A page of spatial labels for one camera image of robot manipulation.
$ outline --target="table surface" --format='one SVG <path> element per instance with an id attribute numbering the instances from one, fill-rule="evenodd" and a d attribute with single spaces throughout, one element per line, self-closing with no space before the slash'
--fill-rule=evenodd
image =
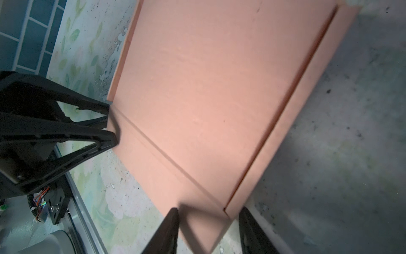
<path id="1" fill-rule="evenodd" d="M 247 202 L 282 253 L 406 251 L 406 2 L 347 3 L 363 9 Z M 135 5 L 68 0 L 47 78 L 105 100 Z M 163 216 L 115 154 L 71 174 L 107 251 L 140 253 Z M 214 253 L 241 253 L 236 221 Z"/>

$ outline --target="pink surface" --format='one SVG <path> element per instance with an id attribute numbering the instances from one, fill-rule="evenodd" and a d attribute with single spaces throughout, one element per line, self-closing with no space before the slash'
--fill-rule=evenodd
<path id="1" fill-rule="evenodd" d="M 160 212 L 180 209 L 195 253 L 211 252 L 238 214 L 357 12 L 336 9 L 326 0 L 138 8 L 108 129 Z"/>

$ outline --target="blue tile wall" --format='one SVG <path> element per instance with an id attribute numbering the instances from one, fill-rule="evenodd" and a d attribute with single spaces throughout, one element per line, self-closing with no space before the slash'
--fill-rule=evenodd
<path id="1" fill-rule="evenodd" d="M 47 29 L 29 20 L 18 64 L 36 69 Z"/>
<path id="2" fill-rule="evenodd" d="M 30 17 L 48 25 L 51 17 L 54 0 L 34 0 L 30 12 Z"/>
<path id="3" fill-rule="evenodd" d="M 13 61 L 18 42 L 4 36 L 0 36 L 0 45 L 0 69 L 11 70 L 11 68 L 13 67 Z"/>
<path id="4" fill-rule="evenodd" d="M 0 13 L 0 31 L 20 38 L 28 0 L 5 0 Z"/>
<path id="5" fill-rule="evenodd" d="M 51 55 L 45 53 L 44 57 L 42 58 L 41 68 L 39 69 L 38 75 L 46 78 L 47 72 L 48 72 L 48 67 L 50 65 L 50 61 L 51 61 Z"/>
<path id="6" fill-rule="evenodd" d="M 30 72 L 30 71 L 27 71 L 27 70 L 21 69 L 21 68 L 16 68 L 15 71 L 19 72 L 19 73 L 23 73 L 23 74 L 35 74 L 35 72 Z"/>
<path id="7" fill-rule="evenodd" d="M 59 0 L 58 4 L 59 4 L 61 7 L 65 8 L 66 0 Z"/>
<path id="8" fill-rule="evenodd" d="M 59 8 L 56 9 L 54 22 L 52 23 L 50 36 L 48 37 L 48 42 L 46 50 L 52 52 L 54 50 L 56 37 L 58 36 L 58 31 L 60 27 L 60 22 L 62 21 L 63 11 Z"/>

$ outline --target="cardboard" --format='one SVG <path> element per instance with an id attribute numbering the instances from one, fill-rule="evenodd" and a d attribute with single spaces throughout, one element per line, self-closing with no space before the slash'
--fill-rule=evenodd
<path id="1" fill-rule="evenodd" d="M 113 150 L 195 253 L 236 217 L 358 7 L 140 2 L 108 98 Z"/>

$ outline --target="tile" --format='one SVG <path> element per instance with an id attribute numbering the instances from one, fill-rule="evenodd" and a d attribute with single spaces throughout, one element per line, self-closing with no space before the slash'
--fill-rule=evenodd
<path id="1" fill-rule="evenodd" d="M 4 1 L 0 13 L 0 31 L 20 38 L 28 0 Z"/>
<path id="2" fill-rule="evenodd" d="M 16 68 L 15 71 L 22 73 L 22 74 L 35 74 L 35 72 L 30 72 L 30 71 L 27 71 L 27 70 L 21 69 L 21 68 Z"/>
<path id="3" fill-rule="evenodd" d="M 30 17 L 41 23 L 48 25 L 51 17 L 54 0 L 34 0 L 30 12 Z"/>
<path id="4" fill-rule="evenodd" d="M 41 67 L 39 68 L 38 75 L 40 75 L 40 76 L 42 76 L 44 78 L 47 76 L 50 61 L 51 61 L 51 55 L 45 53 L 44 57 L 42 58 L 42 63 L 41 63 Z"/>
<path id="5" fill-rule="evenodd" d="M 50 36 L 48 38 L 46 50 L 52 52 L 54 50 L 56 37 L 58 36 L 60 22 L 62 21 L 63 11 L 59 8 L 56 9 L 54 22 L 52 23 Z"/>
<path id="6" fill-rule="evenodd" d="M 11 70 L 18 42 L 0 35 L 0 69 Z"/>
<path id="7" fill-rule="evenodd" d="M 65 8 L 66 0 L 59 0 L 58 5 L 61 6 L 61 7 L 63 7 L 63 8 Z"/>
<path id="8" fill-rule="evenodd" d="M 47 29 L 29 20 L 18 64 L 36 69 Z"/>

